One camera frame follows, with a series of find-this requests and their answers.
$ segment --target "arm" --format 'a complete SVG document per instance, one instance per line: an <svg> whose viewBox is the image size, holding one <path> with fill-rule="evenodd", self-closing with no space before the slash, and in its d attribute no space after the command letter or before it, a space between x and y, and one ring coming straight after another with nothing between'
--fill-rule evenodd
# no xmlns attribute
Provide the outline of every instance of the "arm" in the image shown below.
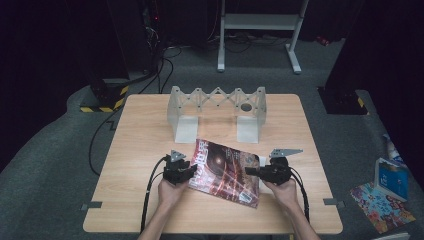
<svg viewBox="0 0 424 240"><path fill-rule="evenodd" d="M162 179L158 187L158 207L150 219L150 222L138 237L138 240L152 240L160 238L162 230L171 215L173 207L178 203L187 186L188 181L174 186L168 181Z"/></svg>
<svg viewBox="0 0 424 240"><path fill-rule="evenodd" d="M272 190L282 210L285 210L289 214L298 239L320 239L303 214L297 200L296 182L293 179L279 186L265 181L264 184Z"/></svg>

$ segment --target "barcode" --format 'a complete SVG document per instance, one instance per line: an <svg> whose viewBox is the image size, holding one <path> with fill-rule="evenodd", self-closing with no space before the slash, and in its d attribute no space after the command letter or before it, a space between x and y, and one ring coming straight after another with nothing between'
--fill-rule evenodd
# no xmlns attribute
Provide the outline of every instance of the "barcode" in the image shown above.
<svg viewBox="0 0 424 240"><path fill-rule="evenodd" d="M250 197L245 192L241 192L240 195L239 195L239 200L242 201L242 202L250 203L252 201L252 197Z"/></svg>

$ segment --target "comic book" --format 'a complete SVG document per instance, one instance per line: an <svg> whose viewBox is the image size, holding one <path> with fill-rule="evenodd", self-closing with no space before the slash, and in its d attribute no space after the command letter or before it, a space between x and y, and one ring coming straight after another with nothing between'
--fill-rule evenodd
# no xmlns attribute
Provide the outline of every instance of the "comic book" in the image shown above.
<svg viewBox="0 0 424 240"><path fill-rule="evenodd" d="M257 208L259 178L245 172L245 167L259 167L257 155L197 139L194 164L197 171L189 181L190 188Z"/></svg>
<svg viewBox="0 0 424 240"><path fill-rule="evenodd" d="M366 183L350 190L350 194L379 233L384 233L415 221L404 203Z"/></svg>

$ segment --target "white rack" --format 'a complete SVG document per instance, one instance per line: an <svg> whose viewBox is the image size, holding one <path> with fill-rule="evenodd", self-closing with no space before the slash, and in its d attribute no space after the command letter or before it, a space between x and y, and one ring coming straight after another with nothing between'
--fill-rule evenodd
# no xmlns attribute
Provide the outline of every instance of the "white rack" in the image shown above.
<svg viewBox="0 0 424 240"><path fill-rule="evenodd" d="M294 47L296 46L300 28L302 27L306 7L309 0L303 0L299 14L226 14L225 0L222 0L221 8L221 29L218 51L218 72L225 71L225 29L262 29L262 30L291 30L293 36L291 42L286 44L287 54L295 74L301 73L299 62L297 61Z"/></svg>

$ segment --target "hand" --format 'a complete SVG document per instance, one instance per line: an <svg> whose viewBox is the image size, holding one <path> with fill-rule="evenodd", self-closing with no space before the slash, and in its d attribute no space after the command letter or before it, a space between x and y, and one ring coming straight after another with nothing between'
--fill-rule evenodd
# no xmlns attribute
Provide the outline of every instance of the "hand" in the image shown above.
<svg viewBox="0 0 424 240"><path fill-rule="evenodd" d="M273 183L263 181L265 186L270 188L277 198L280 206L286 208L293 208L299 206L297 200L296 182L294 179L277 186Z"/></svg>
<svg viewBox="0 0 424 240"><path fill-rule="evenodd" d="M173 185L165 179L159 183L158 192L159 192L159 206L170 209L174 207L181 198L184 190L188 186L188 181L184 183L177 183Z"/></svg>

